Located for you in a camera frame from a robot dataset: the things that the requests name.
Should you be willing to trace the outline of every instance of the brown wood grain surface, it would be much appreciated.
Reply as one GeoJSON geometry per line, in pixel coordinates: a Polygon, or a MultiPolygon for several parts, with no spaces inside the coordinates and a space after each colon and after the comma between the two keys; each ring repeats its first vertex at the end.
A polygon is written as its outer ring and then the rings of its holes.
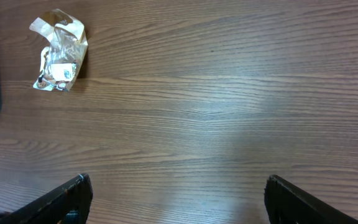
{"type": "Polygon", "coordinates": [[[0,0],[0,212],[77,173],[88,223],[262,223],[278,174],[358,219],[358,1],[0,0]],[[60,8],[71,92],[32,88],[60,8]]]}

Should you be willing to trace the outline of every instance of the wooden surface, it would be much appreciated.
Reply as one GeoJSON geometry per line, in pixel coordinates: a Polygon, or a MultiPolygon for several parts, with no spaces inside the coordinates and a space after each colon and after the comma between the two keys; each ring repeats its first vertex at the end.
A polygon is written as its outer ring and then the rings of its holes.
{"type": "Polygon", "coordinates": [[[89,173],[88,223],[268,223],[278,174],[358,219],[358,1],[0,0],[0,211],[89,173]],[[32,88],[60,8],[71,92],[32,88]]]}

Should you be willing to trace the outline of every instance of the white sticker on wrapper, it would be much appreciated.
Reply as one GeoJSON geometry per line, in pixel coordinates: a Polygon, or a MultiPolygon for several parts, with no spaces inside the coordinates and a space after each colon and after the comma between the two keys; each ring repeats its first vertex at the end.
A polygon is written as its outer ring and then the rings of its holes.
{"type": "Polygon", "coordinates": [[[56,81],[72,81],[74,78],[72,63],[52,64],[50,69],[56,81]]]}

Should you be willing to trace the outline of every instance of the snack wrapper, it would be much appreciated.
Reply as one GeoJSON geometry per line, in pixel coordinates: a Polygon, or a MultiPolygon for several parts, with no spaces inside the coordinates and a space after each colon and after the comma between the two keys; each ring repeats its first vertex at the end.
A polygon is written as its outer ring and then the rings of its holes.
{"type": "Polygon", "coordinates": [[[30,30],[50,42],[50,46],[41,51],[40,75],[33,87],[69,91],[88,48],[84,25],[60,9],[54,9],[37,18],[30,25],[30,30]]]}

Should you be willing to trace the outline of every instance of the clear plastic wrapper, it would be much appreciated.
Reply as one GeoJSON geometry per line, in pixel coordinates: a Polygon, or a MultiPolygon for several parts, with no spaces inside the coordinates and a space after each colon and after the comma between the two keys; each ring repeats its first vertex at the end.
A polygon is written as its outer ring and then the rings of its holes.
{"type": "Polygon", "coordinates": [[[40,75],[33,87],[69,91],[88,48],[84,25],[78,19],[54,9],[37,18],[30,25],[30,30],[50,42],[50,46],[41,51],[40,75]]]}

